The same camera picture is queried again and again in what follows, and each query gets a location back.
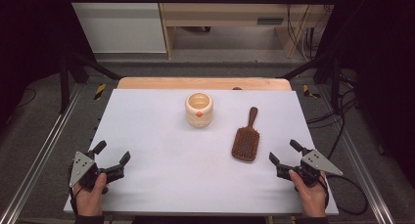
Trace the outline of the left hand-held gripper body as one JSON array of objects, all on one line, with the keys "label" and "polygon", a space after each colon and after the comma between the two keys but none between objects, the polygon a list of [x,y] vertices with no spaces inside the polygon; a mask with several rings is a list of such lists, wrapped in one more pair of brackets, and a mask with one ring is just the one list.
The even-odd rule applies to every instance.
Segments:
[{"label": "left hand-held gripper body", "polygon": [[76,183],[79,183],[84,189],[91,191],[101,173],[107,175],[107,184],[110,184],[124,177],[124,167],[118,163],[108,168],[100,168],[92,151],[76,152],[69,173],[69,187],[73,188]]}]

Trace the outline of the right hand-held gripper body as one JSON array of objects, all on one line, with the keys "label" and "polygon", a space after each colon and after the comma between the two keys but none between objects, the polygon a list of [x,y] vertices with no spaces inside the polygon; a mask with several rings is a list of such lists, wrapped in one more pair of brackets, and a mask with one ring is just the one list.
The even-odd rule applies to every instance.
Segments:
[{"label": "right hand-held gripper body", "polygon": [[289,171],[295,171],[307,187],[313,187],[319,181],[321,172],[343,176],[343,172],[316,150],[305,150],[298,166],[289,166],[275,158],[277,176],[291,181]]}]

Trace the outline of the brown wooden hairbrush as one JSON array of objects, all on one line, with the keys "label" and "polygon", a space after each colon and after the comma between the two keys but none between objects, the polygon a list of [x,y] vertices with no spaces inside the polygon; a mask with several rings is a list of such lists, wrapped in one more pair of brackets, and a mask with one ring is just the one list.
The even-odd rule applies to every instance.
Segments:
[{"label": "brown wooden hairbrush", "polygon": [[248,125],[237,130],[231,155],[242,161],[254,161],[258,143],[259,133],[254,129],[254,121],[257,116],[257,108],[251,107]]}]

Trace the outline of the cream ringed cup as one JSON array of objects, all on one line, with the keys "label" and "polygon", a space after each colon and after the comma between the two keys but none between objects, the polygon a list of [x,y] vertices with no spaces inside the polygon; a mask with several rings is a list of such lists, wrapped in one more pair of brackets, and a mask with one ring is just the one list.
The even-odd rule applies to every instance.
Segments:
[{"label": "cream ringed cup", "polygon": [[194,93],[185,101],[186,119],[197,128],[208,126],[213,119],[213,100],[206,93]]}]

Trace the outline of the person's left hand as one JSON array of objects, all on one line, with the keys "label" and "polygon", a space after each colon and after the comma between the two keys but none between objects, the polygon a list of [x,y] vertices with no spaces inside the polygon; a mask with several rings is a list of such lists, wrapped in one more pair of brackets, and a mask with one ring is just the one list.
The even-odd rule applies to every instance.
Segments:
[{"label": "person's left hand", "polygon": [[101,216],[103,191],[107,187],[107,175],[101,173],[91,191],[85,190],[79,183],[73,186],[77,214],[80,216]]}]

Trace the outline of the person's left dark sleeve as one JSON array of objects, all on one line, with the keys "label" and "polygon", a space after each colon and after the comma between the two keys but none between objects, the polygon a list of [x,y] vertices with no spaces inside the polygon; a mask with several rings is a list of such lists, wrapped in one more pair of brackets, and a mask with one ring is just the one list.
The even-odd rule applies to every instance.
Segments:
[{"label": "person's left dark sleeve", "polygon": [[104,224],[104,216],[83,216],[76,215],[74,224]]}]

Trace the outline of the person's dark sleeve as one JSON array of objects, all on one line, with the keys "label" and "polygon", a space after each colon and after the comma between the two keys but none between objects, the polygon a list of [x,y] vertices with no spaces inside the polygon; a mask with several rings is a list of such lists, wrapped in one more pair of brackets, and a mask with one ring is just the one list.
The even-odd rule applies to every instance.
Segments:
[{"label": "person's dark sleeve", "polygon": [[76,215],[74,224],[104,224],[104,216],[83,216]]},{"label": "person's dark sleeve", "polygon": [[329,221],[327,217],[297,216],[293,224],[329,224]]}]

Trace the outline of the yellow black hazard tape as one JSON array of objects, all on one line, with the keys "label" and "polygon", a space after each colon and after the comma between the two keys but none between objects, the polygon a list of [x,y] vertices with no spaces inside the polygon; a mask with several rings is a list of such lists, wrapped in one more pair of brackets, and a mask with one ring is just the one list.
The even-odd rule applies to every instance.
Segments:
[{"label": "yellow black hazard tape", "polygon": [[95,96],[94,96],[94,100],[99,100],[101,98],[106,86],[107,86],[107,84],[105,84],[105,83],[100,84],[98,86],[97,91],[96,91]]},{"label": "yellow black hazard tape", "polygon": [[310,98],[315,98],[315,99],[319,99],[319,98],[321,98],[321,96],[320,96],[320,94],[318,94],[318,93],[311,93],[310,91],[309,91],[309,88],[308,88],[308,86],[307,85],[303,85],[303,95],[305,96],[305,97],[310,97]]}]

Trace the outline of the white table board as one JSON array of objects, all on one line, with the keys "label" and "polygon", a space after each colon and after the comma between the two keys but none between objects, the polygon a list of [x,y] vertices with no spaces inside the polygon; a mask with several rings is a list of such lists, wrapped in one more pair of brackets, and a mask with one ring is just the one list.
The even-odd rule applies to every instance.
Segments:
[{"label": "white table board", "polygon": [[[301,211],[291,182],[276,174],[269,153],[297,166],[292,139],[314,144],[294,91],[211,90],[213,120],[195,128],[186,120],[188,90],[115,89],[93,141],[107,146],[100,167],[130,152],[124,178],[103,197],[107,213],[129,215],[279,215]],[[236,132],[248,125],[259,143],[254,161],[231,155]]]}]

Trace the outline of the black metal stand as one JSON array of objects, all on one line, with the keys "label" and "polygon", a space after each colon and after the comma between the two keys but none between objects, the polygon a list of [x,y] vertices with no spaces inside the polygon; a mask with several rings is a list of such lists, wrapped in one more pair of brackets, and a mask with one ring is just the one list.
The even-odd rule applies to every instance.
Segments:
[{"label": "black metal stand", "polygon": [[122,76],[118,75],[105,67],[99,65],[96,61],[87,59],[80,54],[71,53],[62,55],[59,58],[60,83],[61,83],[61,110],[64,113],[69,108],[69,74],[72,75],[76,83],[86,83],[89,75],[85,67],[92,67],[96,71],[112,80],[121,80]]},{"label": "black metal stand", "polygon": [[291,80],[301,73],[315,68],[313,81],[316,84],[326,84],[331,79],[330,106],[335,114],[340,113],[339,90],[340,90],[340,67],[337,58],[329,52],[324,52],[304,65],[282,75],[283,79]]}]

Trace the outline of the person's dark clothing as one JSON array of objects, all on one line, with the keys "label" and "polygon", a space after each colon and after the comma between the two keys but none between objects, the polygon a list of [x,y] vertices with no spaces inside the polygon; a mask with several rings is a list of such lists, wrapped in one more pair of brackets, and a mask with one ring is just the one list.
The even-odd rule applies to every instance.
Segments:
[{"label": "person's dark clothing", "polygon": [[136,216],[131,224],[266,224],[266,221],[255,216]]}]

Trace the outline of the wooden table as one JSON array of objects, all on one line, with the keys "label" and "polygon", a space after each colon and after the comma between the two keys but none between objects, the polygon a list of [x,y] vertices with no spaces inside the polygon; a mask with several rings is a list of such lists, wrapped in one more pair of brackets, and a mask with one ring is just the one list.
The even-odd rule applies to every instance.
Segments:
[{"label": "wooden table", "polygon": [[212,89],[291,91],[288,80],[262,77],[124,77],[117,89]]}]

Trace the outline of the white cabinet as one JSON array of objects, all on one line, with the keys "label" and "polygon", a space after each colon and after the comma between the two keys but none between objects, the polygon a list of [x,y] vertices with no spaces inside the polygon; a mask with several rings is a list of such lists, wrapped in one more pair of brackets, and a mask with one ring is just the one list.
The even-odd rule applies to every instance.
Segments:
[{"label": "white cabinet", "polygon": [[165,53],[157,3],[73,3],[92,51]]}]

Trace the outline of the light wooden desk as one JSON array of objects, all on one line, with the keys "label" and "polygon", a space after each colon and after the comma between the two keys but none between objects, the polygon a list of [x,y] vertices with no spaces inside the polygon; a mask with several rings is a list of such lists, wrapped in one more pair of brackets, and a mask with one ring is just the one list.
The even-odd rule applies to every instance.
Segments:
[{"label": "light wooden desk", "polygon": [[332,5],[160,4],[169,46],[173,44],[172,30],[180,26],[268,26],[275,29],[288,59],[298,51],[307,29],[326,26],[333,8]]}]

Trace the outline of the aluminium floor rail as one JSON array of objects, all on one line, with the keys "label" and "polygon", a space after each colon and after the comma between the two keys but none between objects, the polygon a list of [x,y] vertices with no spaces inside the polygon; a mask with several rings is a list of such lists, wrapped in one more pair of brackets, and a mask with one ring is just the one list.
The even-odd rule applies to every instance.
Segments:
[{"label": "aluminium floor rail", "polygon": [[52,154],[63,130],[69,120],[69,117],[76,106],[79,95],[84,89],[84,84],[75,84],[69,96],[67,108],[59,114],[34,162],[21,182],[18,190],[15,192],[12,200],[0,215],[0,224],[15,224],[25,205],[34,185],[36,184],[50,154]]},{"label": "aluminium floor rail", "polygon": [[365,194],[369,205],[379,224],[395,224],[392,214],[386,205],[378,187],[375,184],[369,170],[362,157],[357,151],[355,144],[351,140],[346,129],[341,130],[341,125],[336,123],[340,132],[340,142],[342,143],[349,162],[353,168],[355,176]]}]

